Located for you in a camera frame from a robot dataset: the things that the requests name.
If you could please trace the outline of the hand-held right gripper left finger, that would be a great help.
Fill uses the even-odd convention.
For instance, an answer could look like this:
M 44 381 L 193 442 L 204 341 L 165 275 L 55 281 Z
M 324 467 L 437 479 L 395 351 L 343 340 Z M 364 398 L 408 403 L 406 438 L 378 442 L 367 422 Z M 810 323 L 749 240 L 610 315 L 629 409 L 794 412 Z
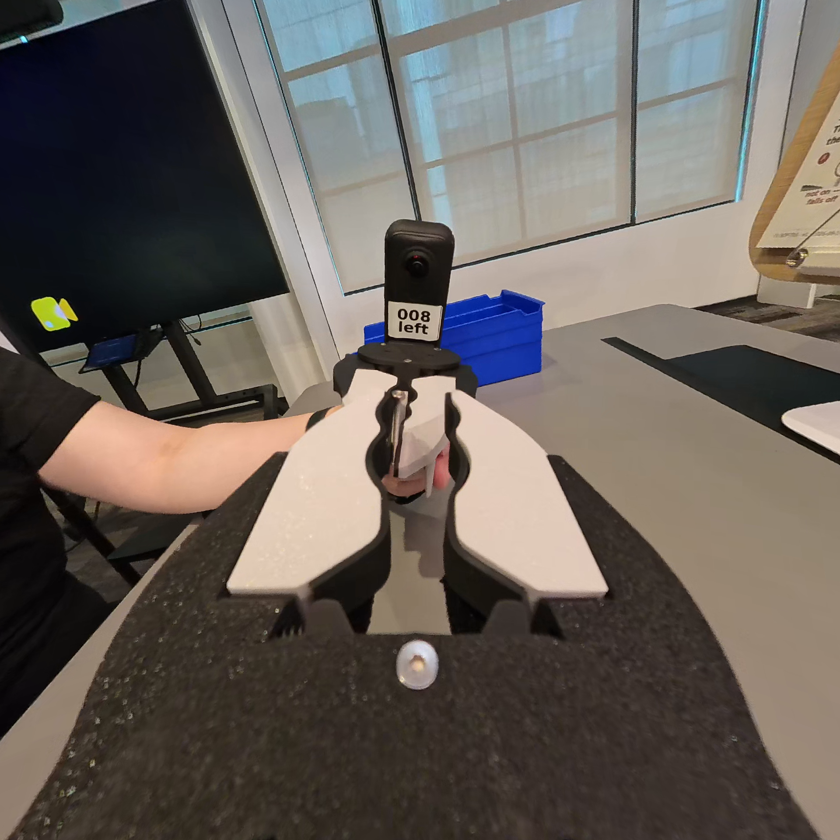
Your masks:
M 357 634 L 392 570 L 394 386 L 348 394 L 286 453 L 226 582 L 231 597 L 278 595 L 304 613 L 338 603 Z

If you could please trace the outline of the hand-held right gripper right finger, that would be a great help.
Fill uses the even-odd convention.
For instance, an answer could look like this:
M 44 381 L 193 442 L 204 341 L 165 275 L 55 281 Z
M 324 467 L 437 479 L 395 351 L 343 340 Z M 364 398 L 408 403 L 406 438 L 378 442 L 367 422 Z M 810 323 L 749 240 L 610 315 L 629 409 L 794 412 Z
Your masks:
M 609 587 L 560 482 L 557 457 L 464 392 L 445 398 L 445 603 L 452 632 L 480 632 L 512 602 L 599 603 Z

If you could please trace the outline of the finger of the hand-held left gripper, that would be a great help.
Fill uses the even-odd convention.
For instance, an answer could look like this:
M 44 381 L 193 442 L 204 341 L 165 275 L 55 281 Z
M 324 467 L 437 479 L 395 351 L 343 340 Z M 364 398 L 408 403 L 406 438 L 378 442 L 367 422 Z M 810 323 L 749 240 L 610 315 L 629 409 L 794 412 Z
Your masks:
M 432 494 L 436 458 L 448 444 L 445 397 L 454 389 L 453 376 L 427 376 L 413 381 L 416 396 L 408 404 L 402 425 L 399 478 L 424 471 L 426 497 Z
M 408 386 L 400 383 L 392 373 L 372 369 L 357 369 L 344 400 L 382 400 L 394 392 L 408 393 Z

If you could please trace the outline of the metal screw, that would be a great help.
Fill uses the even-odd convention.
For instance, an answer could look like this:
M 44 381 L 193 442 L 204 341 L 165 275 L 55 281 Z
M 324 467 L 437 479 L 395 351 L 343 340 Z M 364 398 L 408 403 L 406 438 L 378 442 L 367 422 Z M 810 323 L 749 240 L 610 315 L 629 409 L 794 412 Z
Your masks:
M 392 397 L 392 426 L 390 433 L 391 465 L 390 476 L 400 477 L 400 464 L 403 447 L 403 431 L 408 410 L 408 391 L 395 389 Z

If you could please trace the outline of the blue plastic bin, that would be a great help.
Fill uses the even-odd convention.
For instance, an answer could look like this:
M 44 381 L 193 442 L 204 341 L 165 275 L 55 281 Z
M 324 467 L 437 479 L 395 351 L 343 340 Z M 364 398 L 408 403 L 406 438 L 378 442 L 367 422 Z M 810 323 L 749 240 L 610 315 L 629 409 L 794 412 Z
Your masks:
M 435 290 L 388 290 L 385 320 L 364 328 L 359 356 L 402 378 L 468 368 L 488 385 L 530 375 L 542 369 L 543 306 L 511 290 L 451 304 Z

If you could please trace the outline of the person's left forearm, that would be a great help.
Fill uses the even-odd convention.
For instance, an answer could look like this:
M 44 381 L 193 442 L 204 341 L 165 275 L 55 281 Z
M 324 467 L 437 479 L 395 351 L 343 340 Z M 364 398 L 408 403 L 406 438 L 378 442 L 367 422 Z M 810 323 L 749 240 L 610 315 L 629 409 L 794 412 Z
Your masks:
M 192 428 L 98 403 L 38 476 L 49 487 L 135 511 L 212 511 L 269 458 L 288 452 L 306 433 L 309 418 Z

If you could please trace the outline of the long desk strip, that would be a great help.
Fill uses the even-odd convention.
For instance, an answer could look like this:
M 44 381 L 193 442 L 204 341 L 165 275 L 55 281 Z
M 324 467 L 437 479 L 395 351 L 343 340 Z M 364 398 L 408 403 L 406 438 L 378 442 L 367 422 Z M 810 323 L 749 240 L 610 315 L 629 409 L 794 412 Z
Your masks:
M 782 423 L 789 410 L 837 400 L 838 373 L 748 345 L 663 359 L 617 337 L 603 342 L 838 464 L 838 454 Z

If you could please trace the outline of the black office chair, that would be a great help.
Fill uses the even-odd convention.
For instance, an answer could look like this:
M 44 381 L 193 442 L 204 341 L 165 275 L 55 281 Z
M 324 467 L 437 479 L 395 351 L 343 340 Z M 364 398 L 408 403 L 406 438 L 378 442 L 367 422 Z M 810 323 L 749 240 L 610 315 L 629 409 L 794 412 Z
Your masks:
M 116 546 L 100 530 L 97 517 L 87 514 L 86 498 L 44 484 L 40 489 L 62 517 L 64 532 L 69 533 L 74 545 L 89 543 L 130 589 L 142 578 L 135 564 L 157 561 L 195 517 L 193 514 L 154 514 L 152 524 L 141 525 L 130 539 Z

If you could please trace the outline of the black television stand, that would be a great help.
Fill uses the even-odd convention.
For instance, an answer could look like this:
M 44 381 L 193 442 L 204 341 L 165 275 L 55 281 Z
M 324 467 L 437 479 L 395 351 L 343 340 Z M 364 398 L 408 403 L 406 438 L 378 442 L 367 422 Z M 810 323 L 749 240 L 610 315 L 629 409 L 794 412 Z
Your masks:
M 196 394 L 196 399 L 171 406 L 149 408 L 140 395 L 138 383 L 142 364 L 151 354 L 141 362 L 136 362 L 138 367 L 134 379 L 126 374 L 123 364 L 103 371 L 93 371 L 105 375 L 119 401 L 127 410 L 156 421 L 178 426 L 187 426 L 190 422 L 197 421 L 228 420 L 236 415 L 254 411 L 257 412 L 260 419 L 277 419 L 288 410 L 289 404 L 286 398 L 280 396 L 277 387 L 273 384 L 264 384 L 227 393 L 216 392 L 191 345 L 191 338 L 188 337 L 182 323 L 169 321 L 163 323 L 160 328 L 164 332 L 163 340 L 168 342 L 173 350 Z

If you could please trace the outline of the large gridded window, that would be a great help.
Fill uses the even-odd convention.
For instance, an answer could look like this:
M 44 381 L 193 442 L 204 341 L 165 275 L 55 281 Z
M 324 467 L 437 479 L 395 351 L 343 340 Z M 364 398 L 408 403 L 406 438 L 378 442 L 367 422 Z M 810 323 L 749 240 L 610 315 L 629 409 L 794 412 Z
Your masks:
M 253 2 L 341 293 L 385 229 L 455 265 L 742 194 L 761 2 Z

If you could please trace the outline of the person's black shirt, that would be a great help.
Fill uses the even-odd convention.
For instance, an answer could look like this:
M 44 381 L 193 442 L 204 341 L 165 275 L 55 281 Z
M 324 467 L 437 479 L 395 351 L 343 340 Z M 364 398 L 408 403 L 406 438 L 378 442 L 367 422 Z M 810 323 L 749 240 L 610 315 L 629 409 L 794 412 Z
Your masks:
M 98 397 L 1 351 L 1 733 L 20 719 L 113 605 L 67 570 L 38 472 Z

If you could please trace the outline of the large black television screen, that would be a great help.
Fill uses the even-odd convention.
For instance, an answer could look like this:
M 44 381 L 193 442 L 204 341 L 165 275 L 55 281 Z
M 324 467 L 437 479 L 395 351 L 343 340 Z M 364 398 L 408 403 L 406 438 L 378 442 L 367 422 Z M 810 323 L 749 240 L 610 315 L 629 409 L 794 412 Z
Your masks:
M 185 2 L 2 49 L 1 263 L 39 353 L 288 294 Z

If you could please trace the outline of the printed instruction sheet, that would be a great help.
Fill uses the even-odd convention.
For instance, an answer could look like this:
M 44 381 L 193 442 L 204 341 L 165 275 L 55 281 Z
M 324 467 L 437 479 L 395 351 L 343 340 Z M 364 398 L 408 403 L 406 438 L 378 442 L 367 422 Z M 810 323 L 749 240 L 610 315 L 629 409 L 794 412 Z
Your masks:
M 826 114 L 759 247 L 839 247 L 839 99 Z

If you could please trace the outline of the black video bar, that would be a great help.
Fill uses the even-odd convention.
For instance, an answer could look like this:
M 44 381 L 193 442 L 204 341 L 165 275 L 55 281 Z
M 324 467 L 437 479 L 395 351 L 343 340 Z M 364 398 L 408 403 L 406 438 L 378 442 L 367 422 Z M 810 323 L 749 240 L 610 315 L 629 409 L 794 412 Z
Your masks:
M 41 30 L 64 20 L 60 1 L 1 1 L 1 44 L 26 41 Z

